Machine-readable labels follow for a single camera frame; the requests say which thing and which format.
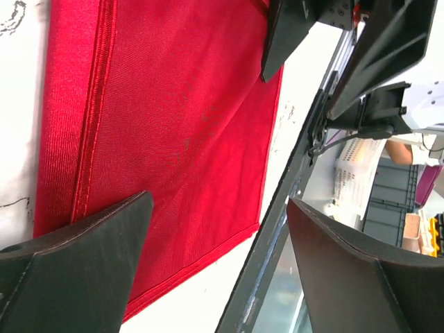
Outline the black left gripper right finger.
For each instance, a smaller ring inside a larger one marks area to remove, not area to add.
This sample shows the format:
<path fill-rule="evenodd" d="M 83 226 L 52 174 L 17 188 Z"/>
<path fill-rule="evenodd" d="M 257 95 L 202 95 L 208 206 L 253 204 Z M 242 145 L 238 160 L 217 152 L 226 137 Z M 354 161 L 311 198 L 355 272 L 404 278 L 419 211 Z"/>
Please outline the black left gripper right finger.
<path fill-rule="evenodd" d="M 443 331 L 443 259 L 376 240 L 299 199 L 287 217 L 313 332 Z"/>

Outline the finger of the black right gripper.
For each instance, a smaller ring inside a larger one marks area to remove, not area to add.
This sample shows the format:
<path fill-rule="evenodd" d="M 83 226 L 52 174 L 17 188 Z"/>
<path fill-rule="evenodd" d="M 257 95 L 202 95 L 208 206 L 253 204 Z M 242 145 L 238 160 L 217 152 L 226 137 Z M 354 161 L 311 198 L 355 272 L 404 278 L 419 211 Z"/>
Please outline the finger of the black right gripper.
<path fill-rule="evenodd" d="M 268 82 L 308 35 L 325 9 L 324 1 L 272 0 L 262 56 L 261 77 Z"/>

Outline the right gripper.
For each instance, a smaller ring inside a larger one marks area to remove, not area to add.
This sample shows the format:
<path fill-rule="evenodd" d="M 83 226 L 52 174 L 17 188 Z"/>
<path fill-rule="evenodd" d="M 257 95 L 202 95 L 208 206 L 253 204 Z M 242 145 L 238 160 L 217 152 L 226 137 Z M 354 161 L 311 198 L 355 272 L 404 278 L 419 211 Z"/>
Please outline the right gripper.
<path fill-rule="evenodd" d="M 361 139 L 411 133 L 402 119 L 407 113 L 402 100 L 411 85 L 403 81 L 375 88 L 424 58 L 437 4 L 435 0 L 373 3 L 328 106 L 328 128 L 347 130 Z"/>

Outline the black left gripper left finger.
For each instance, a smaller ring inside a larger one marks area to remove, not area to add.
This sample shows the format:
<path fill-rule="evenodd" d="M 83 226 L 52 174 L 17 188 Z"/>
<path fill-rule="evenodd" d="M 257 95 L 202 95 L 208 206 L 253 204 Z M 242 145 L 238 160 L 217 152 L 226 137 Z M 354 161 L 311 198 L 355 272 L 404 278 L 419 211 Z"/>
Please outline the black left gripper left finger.
<path fill-rule="evenodd" d="M 153 211 L 148 192 L 1 251 L 2 332 L 118 332 Z"/>

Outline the red cloth napkin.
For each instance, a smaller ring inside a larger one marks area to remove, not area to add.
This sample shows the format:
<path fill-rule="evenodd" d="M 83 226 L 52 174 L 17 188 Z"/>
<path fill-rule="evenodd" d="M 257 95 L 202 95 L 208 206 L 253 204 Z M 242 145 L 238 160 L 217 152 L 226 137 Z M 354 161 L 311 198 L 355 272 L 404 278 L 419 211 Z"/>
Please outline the red cloth napkin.
<path fill-rule="evenodd" d="M 33 234 L 141 191 L 132 318 L 259 228 L 282 77 L 268 1 L 52 1 Z"/>

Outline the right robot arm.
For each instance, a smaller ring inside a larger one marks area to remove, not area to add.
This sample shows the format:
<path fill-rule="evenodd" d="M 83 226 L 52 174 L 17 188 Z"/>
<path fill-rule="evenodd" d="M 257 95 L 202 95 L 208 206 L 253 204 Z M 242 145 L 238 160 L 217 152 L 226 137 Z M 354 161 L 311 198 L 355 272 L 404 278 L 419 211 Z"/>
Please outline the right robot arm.
<path fill-rule="evenodd" d="M 403 82 L 425 56 L 435 1 L 272 1 L 261 76 L 269 81 L 317 23 L 342 34 L 309 113 L 313 142 L 329 129 L 360 138 L 443 131 L 443 81 Z"/>

